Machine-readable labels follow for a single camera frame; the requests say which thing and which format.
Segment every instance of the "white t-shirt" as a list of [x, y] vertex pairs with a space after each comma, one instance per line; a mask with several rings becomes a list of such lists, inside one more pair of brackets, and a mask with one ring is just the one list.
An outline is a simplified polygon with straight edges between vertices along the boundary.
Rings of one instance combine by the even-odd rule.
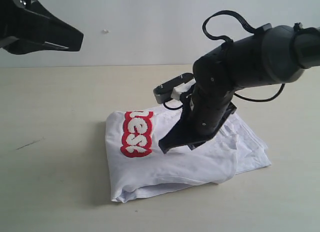
[[205, 183], [223, 183], [235, 174], [269, 166], [266, 144], [233, 114], [213, 140], [190, 150], [163, 154], [158, 146], [181, 110], [162, 106], [140, 112], [113, 112], [106, 120], [111, 200], [127, 202]]

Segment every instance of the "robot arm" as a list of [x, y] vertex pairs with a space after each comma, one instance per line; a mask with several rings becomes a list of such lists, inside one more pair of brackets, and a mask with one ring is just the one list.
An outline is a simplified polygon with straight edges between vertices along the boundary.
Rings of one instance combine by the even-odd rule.
[[22, 55], [43, 50], [77, 52], [84, 35], [38, 0], [0, 0], [0, 48]]
[[[214, 37], [206, 31], [210, 18], [217, 15], [231, 15], [242, 26], [253, 33], [252, 36], [234, 42], [227, 36]], [[225, 120], [234, 113], [236, 107], [232, 98], [236, 91], [258, 86], [282, 84], [280, 91], [271, 99], [248, 101], [266, 102], [277, 97], [285, 83], [296, 81], [305, 69], [320, 66], [320, 31], [316, 28], [303, 29], [295, 26], [272, 28], [266, 24], [254, 29], [237, 13], [222, 11], [207, 19], [202, 27], [212, 40], [225, 42], [218, 48], [199, 58], [193, 65], [195, 84], [181, 93], [182, 114], [179, 122], [159, 141], [164, 153], [171, 148], [188, 145], [195, 149], [214, 138]], [[180, 84], [189, 78], [180, 77]], [[158, 103], [164, 103], [176, 96], [168, 96], [174, 91], [167, 82], [153, 92]]]

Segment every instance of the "table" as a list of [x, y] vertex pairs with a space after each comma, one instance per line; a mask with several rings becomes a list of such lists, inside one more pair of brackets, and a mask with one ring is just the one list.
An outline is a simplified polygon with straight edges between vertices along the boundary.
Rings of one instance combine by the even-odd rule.
[[[318, 231], [320, 69], [269, 103], [234, 98], [272, 166], [126, 204], [110, 201], [105, 119], [156, 105], [191, 65], [0, 69], [0, 231]], [[247, 89], [265, 98], [278, 86]]]

